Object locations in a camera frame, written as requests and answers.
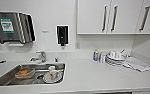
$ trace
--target faucet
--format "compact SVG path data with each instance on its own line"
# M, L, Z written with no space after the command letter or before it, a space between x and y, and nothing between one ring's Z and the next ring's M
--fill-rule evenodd
M46 54L44 51L36 52L36 53L40 53L39 58L31 58L30 61L42 60L42 62L46 62Z

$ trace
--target mug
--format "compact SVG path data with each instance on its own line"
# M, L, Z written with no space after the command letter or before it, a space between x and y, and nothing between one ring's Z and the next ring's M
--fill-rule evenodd
M121 57L122 57L122 53L121 52L116 52L115 53L115 58L116 59L121 59Z
M110 52L110 57L114 58L115 57L115 51Z

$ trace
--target paper towel dispenser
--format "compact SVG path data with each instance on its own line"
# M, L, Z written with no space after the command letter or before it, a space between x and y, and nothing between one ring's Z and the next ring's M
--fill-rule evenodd
M0 12L0 43L35 41L30 15L15 12Z

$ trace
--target white plate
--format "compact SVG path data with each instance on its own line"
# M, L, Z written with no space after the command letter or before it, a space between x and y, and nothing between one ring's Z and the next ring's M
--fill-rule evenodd
M121 58L114 58L114 57L111 57L110 55L107 55L107 57L113 60L125 60L123 56L121 56Z
M58 77L56 77L54 80L51 79L50 73L47 72L44 77L43 80L45 81L45 83L55 83L57 81L59 81L62 78L62 73L58 72Z

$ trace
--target stack of plates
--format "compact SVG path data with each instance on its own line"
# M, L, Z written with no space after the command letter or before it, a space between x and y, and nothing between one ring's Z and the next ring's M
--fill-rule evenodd
M106 57L105 57L105 62L110 65L122 65L124 60L125 59L123 56L120 59L112 58L109 55L106 55Z

